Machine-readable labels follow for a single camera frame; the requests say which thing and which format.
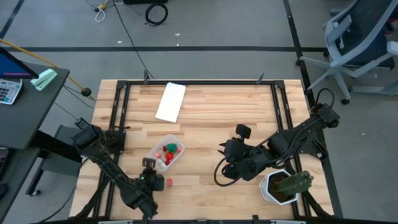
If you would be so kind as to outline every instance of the desk leg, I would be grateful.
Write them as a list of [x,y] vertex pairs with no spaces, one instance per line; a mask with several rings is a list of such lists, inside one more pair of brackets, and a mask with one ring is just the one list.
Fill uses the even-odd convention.
[[46,150],[47,152],[58,154],[75,162],[81,162],[81,156],[73,146],[59,141],[58,139],[55,139],[42,131],[36,132],[31,146],[38,147],[40,149]]
[[39,167],[37,168],[37,171],[35,175],[33,176],[28,188],[26,189],[25,194],[30,195],[30,196],[37,196],[40,194],[40,191],[36,191],[36,186],[39,183],[40,178],[43,175],[44,170],[42,170],[42,166],[44,164],[44,159],[47,158],[48,152],[44,150],[40,150],[39,157],[42,158],[43,160],[40,162]]

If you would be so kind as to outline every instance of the computer monitor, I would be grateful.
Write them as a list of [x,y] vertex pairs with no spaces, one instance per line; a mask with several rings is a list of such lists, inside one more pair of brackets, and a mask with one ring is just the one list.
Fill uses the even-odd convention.
[[38,74],[0,47],[0,78],[39,78]]

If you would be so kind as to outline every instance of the gray floor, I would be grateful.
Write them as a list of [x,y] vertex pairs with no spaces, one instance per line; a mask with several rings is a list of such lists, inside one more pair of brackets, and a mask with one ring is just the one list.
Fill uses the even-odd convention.
[[[100,0],[88,0],[92,4]],[[351,1],[290,0],[302,47],[324,47],[320,29],[328,10]],[[17,1],[0,1],[0,27],[6,23]],[[146,6],[133,6],[141,13]],[[164,25],[149,27],[126,6],[118,6],[137,46],[269,46],[293,47],[283,2],[280,0],[170,0],[169,18]],[[102,23],[84,0],[25,1],[5,39],[21,47],[118,47],[131,46],[115,8],[106,10]],[[42,63],[28,55],[13,53],[26,62]],[[71,70],[83,86],[98,92],[104,78],[141,78],[143,67],[134,52],[41,52],[58,66]],[[156,78],[301,78],[294,65],[295,52],[141,52],[143,61]],[[322,58],[321,53],[305,56]],[[307,65],[313,82],[324,71]],[[396,76],[376,71],[348,83],[385,85]],[[70,81],[67,85],[74,87]],[[331,78],[316,87],[342,93]],[[328,101],[325,94],[321,100]],[[85,107],[65,90],[57,102],[75,116],[91,120],[92,109]],[[325,131],[331,164],[343,215],[346,218],[398,221],[398,152],[395,137],[397,98],[353,95],[348,106],[335,104],[341,116],[338,128]],[[73,126],[74,119],[53,106],[41,130],[54,134],[60,124]],[[75,177],[45,172],[39,182],[42,195],[24,195],[30,174],[4,223],[37,222],[60,207],[76,184]],[[68,216],[70,203],[53,220]]]

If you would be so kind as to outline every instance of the green toy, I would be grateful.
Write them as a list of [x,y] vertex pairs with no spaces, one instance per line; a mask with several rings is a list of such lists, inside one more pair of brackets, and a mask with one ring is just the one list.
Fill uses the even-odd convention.
[[313,176],[308,171],[299,172],[277,183],[277,192],[286,196],[304,192],[311,187],[312,180]]
[[174,143],[167,144],[167,145],[166,145],[166,149],[167,149],[169,152],[175,153],[175,151],[177,151],[177,145],[174,144]]

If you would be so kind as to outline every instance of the wooden table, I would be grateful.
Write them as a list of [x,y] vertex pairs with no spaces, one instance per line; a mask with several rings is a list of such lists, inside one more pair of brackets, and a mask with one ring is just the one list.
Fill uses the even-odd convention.
[[[308,108],[300,80],[284,80],[290,112],[294,126],[306,120]],[[102,80],[92,123],[108,129],[111,108],[117,80]],[[247,144],[256,145],[277,131],[271,88],[264,85],[189,85],[176,123],[155,118],[165,85],[134,85],[130,89],[125,126],[127,137],[124,154],[119,165],[130,177],[142,172],[142,158],[166,134],[173,134],[181,140],[186,151],[172,167],[163,173],[165,179],[173,179],[172,187],[163,192],[154,192],[159,204],[155,219],[260,219],[293,218],[291,205],[278,206],[263,199],[259,183],[274,170],[264,172],[246,182],[239,180],[229,187],[219,187],[214,183],[213,172],[223,156],[217,152],[223,149],[218,144],[235,134],[236,125],[241,123],[252,129]],[[124,94],[119,102],[119,115]],[[278,91],[280,107],[282,97]],[[282,112],[284,128],[287,129],[285,114]],[[325,175],[321,162],[310,156],[300,155],[303,170],[313,176],[310,192],[328,213],[333,213]],[[80,171],[70,215],[77,214],[87,203],[97,188],[100,169],[88,161]],[[227,183],[219,172],[219,182]],[[103,194],[100,215],[103,214],[107,190]],[[298,201],[303,215],[301,197]],[[115,188],[112,219],[142,218],[139,209],[125,206]]]

